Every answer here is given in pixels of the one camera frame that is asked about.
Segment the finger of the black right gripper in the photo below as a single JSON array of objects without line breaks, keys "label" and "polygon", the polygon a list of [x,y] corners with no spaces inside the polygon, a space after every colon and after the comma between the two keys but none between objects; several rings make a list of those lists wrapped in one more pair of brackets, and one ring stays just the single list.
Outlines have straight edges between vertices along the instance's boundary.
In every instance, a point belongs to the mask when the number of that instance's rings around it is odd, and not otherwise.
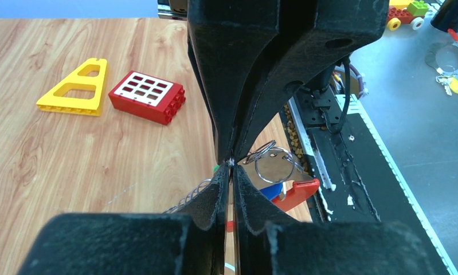
[{"label": "finger of the black right gripper", "polygon": [[282,1],[279,33],[245,80],[232,157],[244,158],[282,106],[319,74],[379,39],[388,1]]}]

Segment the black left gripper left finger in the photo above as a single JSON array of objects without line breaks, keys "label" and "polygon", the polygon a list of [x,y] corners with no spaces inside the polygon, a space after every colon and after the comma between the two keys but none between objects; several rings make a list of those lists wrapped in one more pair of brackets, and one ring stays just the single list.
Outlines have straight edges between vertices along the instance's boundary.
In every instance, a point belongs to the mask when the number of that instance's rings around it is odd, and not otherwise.
[{"label": "black left gripper left finger", "polygon": [[223,274],[230,166],[173,213],[63,213],[19,274]]}]

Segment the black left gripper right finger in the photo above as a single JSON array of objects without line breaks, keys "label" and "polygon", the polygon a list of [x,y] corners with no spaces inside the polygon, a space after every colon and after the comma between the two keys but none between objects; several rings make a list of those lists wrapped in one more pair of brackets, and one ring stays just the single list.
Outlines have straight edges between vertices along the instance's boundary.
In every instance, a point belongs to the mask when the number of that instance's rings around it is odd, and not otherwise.
[{"label": "black left gripper right finger", "polygon": [[401,223],[308,223],[286,214],[232,169],[238,274],[433,274]]}]

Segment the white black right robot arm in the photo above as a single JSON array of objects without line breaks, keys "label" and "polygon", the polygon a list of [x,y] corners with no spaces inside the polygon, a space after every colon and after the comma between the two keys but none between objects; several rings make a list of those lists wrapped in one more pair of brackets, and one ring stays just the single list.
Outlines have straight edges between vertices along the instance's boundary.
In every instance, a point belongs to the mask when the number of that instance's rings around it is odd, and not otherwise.
[{"label": "white black right robot arm", "polygon": [[187,53],[209,111],[217,163],[241,160],[296,93],[324,91],[338,63],[382,37],[389,3],[159,1],[187,22]]}]

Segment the metal key organizer red handle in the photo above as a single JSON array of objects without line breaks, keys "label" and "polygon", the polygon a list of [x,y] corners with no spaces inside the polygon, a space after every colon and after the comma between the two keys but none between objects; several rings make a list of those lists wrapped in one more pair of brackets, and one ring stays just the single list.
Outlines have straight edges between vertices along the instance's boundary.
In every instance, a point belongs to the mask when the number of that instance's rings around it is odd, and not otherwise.
[{"label": "metal key organizer red handle", "polygon": [[277,183],[284,184],[282,192],[272,200],[283,211],[289,211],[305,202],[320,187],[320,181],[308,175],[296,156],[277,146],[275,140],[250,152],[238,164],[245,169],[258,190]]}]

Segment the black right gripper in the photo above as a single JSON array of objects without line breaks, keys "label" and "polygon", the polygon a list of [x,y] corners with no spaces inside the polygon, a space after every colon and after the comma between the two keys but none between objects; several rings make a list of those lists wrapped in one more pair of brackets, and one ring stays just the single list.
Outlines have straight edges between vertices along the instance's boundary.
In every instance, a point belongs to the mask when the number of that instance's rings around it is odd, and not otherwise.
[{"label": "black right gripper", "polygon": [[249,73],[279,32],[280,1],[157,0],[158,17],[185,21],[189,59],[208,108],[215,157],[233,155]]}]

